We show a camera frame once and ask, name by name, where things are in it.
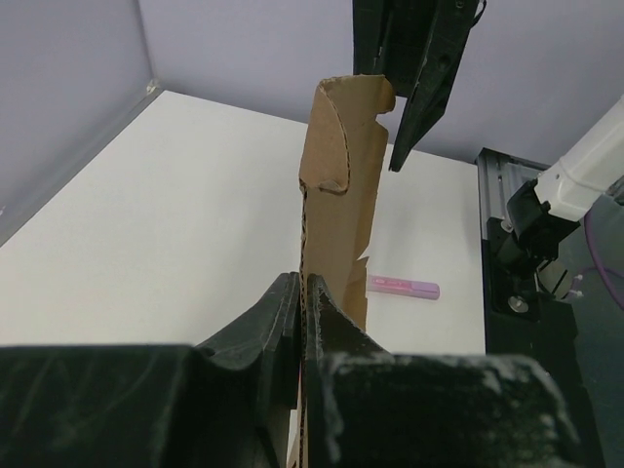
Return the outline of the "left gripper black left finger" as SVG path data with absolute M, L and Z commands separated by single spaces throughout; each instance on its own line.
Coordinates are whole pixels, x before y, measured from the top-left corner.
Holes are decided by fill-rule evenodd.
M 199 345 L 1 351 L 5 467 L 283 467 L 297 403 L 299 278 Z

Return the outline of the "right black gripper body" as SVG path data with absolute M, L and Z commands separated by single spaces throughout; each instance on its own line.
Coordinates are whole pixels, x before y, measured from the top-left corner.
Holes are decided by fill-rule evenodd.
M 429 0 L 353 0 L 353 73 L 384 75 L 408 96 L 438 3 Z

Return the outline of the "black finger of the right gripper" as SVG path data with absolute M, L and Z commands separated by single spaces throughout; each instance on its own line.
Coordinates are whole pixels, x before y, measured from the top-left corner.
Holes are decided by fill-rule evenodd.
M 415 83 L 404 109 L 389 170 L 398 172 L 410 152 L 443 117 L 472 27 L 476 1 L 437 1 Z

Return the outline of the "brown cardboard box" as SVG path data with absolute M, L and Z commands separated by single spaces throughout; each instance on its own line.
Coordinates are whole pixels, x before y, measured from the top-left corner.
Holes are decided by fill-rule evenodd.
M 312 275 L 323 278 L 351 333 L 367 333 L 365 250 L 388 140 L 377 117 L 394 106 L 393 87 L 382 75 L 333 77 L 316 88 L 298 172 L 302 334 L 312 317 Z

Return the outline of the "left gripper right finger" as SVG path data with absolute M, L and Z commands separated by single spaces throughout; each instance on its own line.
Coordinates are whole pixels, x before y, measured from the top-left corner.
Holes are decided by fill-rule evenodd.
M 585 467 L 555 381 L 523 356 L 391 354 L 334 302 L 305 299 L 309 467 Z

